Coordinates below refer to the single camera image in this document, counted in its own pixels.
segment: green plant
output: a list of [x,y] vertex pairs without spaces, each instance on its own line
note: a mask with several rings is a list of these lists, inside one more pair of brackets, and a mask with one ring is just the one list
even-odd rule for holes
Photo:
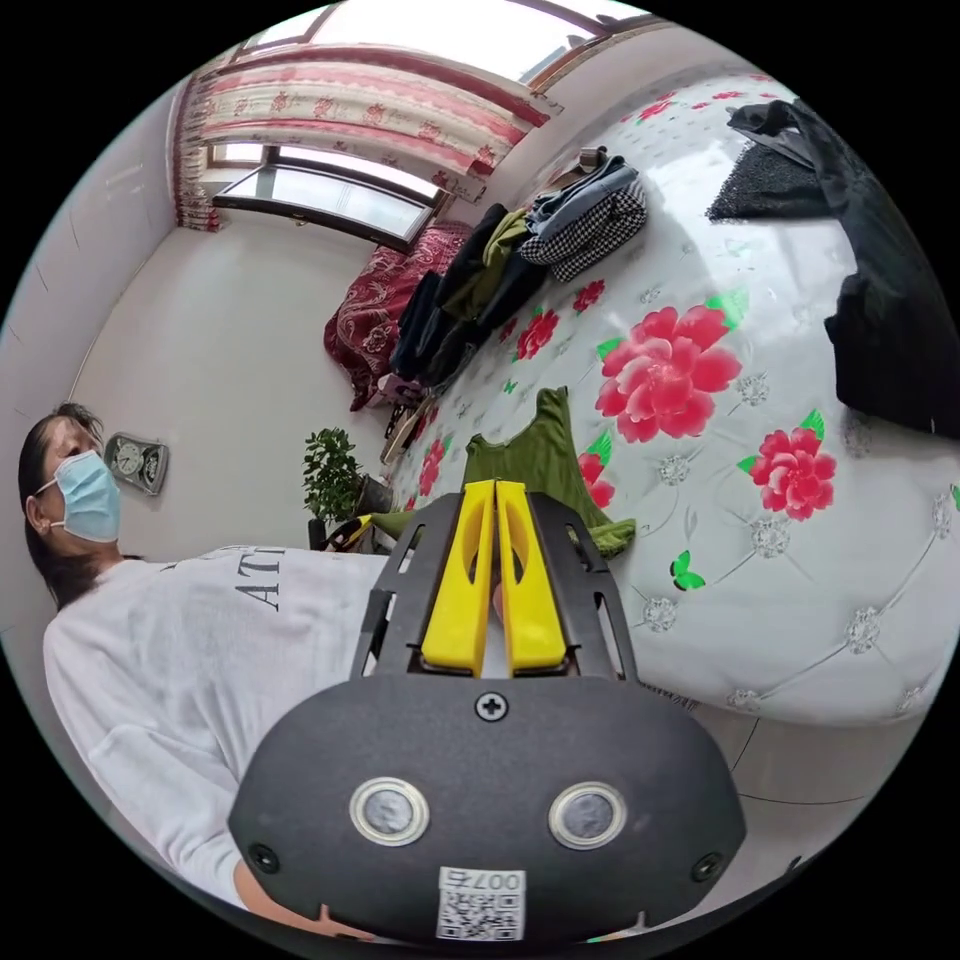
[[306,508],[324,522],[343,523],[353,516],[363,486],[360,465],[351,455],[354,445],[337,427],[311,433],[303,459]]

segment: plant pot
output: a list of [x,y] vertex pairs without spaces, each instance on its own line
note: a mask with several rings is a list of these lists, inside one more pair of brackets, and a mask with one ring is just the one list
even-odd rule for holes
[[354,516],[365,517],[371,513],[390,513],[391,510],[393,510],[393,491],[367,474],[363,478]]
[[327,549],[327,525],[319,517],[307,521],[307,541],[311,550]]

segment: serial number label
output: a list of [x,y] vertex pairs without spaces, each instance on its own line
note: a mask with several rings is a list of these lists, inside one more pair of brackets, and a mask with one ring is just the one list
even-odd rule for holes
[[527,875],[523,870],[441,867],[437,939],[461,942],[523,939]]

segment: red blanket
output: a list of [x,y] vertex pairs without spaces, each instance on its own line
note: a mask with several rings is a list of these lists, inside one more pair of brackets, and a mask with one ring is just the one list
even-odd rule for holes
[[390,372],[397,322],[428,270],[441,276],[473,228],[451,221],[427,227],[407,256],[377,247],[327,322],[323,345],[353,384],[351,411],[366,406]]

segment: window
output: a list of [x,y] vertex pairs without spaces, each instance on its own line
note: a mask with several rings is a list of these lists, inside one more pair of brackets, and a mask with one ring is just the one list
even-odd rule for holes
[[652,17],[616,0],[476,0],[460,19],[450,11],[450,0],[343,0],[263,31],[238,56],[294,44],[372,43],[533,85],[571,50]]
[[357,157],[246,143],[218,150],[222,163],[255,169],[221,190],[214,206],[317,223],[403,253],[446,199],[431,183]]

